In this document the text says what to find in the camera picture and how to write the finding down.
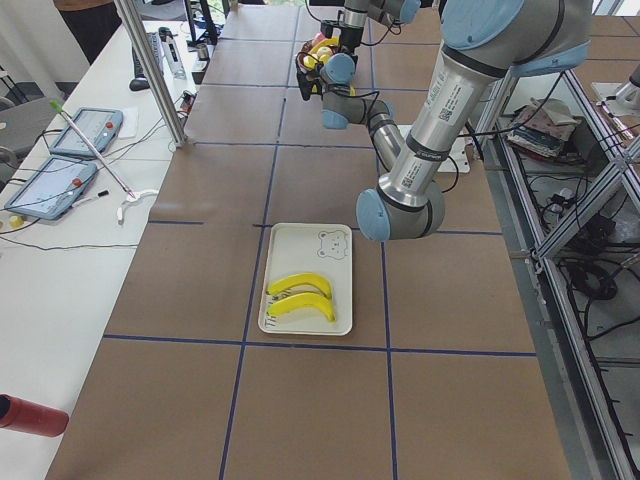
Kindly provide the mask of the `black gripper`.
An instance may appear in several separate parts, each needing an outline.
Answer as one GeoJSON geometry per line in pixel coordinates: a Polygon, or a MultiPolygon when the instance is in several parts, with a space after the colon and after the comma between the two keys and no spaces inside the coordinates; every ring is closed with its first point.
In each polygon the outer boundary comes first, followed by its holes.
{"type": "Polygon", "coordinates": [[[359,28],[347,24],[340,24],[339,30],[339,51],[341,53],[354,53],[359,47],[359,28]]]}

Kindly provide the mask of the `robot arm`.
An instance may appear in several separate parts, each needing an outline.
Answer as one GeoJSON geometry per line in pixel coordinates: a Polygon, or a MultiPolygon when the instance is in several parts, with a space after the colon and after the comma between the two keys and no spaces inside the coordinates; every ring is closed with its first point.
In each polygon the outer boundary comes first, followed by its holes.
{"type": "Polygon", "coordinates": [[[337,18],[339,51],[355,53],[367,19],[391,28],[411,23],[420,8],[417,0],[346,0],[337,18]]]}
{"type": "Polygon", "coordinates": [[[352,96],[355,50],[364,24],[408,24],[418,1],[347,1],[321,32],[340,31],[338,51],[318,68],[323,124],[367,127],[387,173],[356,202],[362,234],[374,241],[424,237],[444,218],[444,199],[433,177],[486,87],[512,74],[562,72],[587,56],[592,7],[588,1],[448,1],[441,14],[441,44],[428,95],[410,131],[402,134],[382,100],[352,96]]]}

